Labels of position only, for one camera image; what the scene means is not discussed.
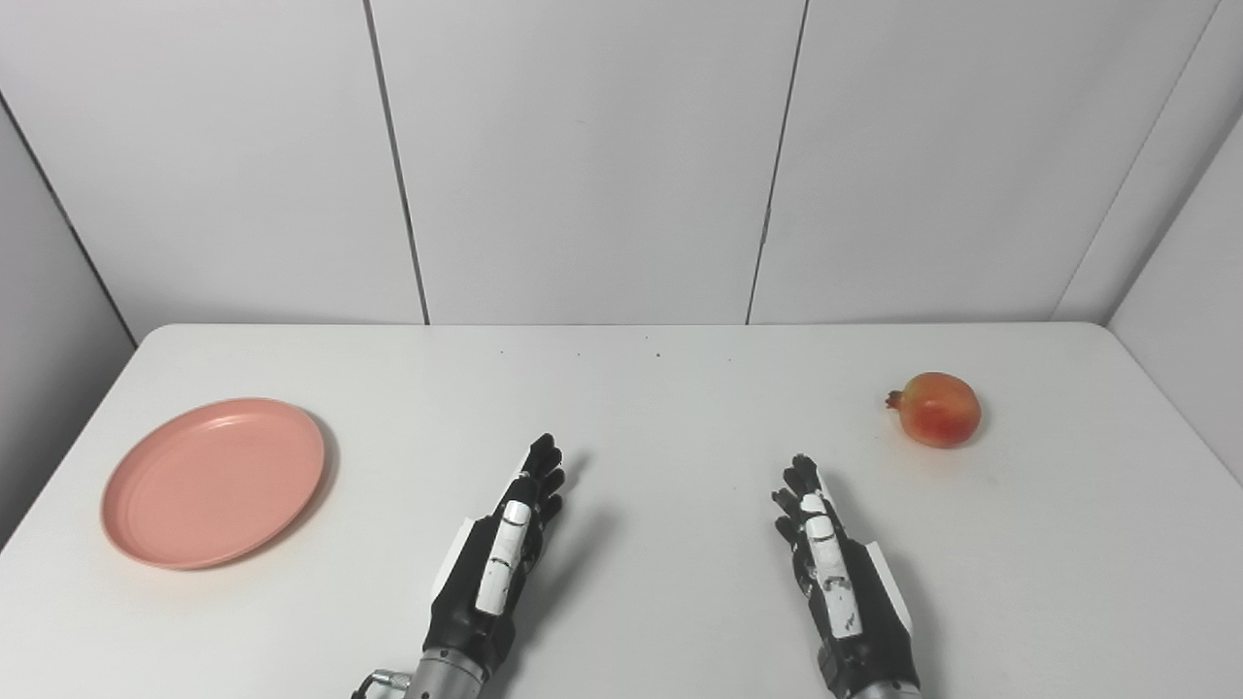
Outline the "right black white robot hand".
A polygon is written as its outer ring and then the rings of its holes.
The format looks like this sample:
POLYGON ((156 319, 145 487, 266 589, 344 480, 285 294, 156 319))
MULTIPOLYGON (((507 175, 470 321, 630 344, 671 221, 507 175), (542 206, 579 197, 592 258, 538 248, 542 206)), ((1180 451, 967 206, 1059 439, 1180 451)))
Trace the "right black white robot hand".
POLYGON ((772 494, 774 526, 791 547, 796 585, 818 636, 818 665, 834 698, 920 698, 911 618, 878 544, 849 536, 820 469, 804 454, 772 494))

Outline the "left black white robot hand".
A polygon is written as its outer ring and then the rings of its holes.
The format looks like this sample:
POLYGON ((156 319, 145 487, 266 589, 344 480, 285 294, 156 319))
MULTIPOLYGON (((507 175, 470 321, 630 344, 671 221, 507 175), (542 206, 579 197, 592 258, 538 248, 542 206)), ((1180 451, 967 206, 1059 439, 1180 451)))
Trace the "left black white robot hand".
POLYGON ((471 522, 452 568, 431 603, 423 650, 447 650, 479 665, 484 680, 515 646, 515 609, 544 549, 544 530, 563 506, 562 450, 543 434, 493 512, 471 522))

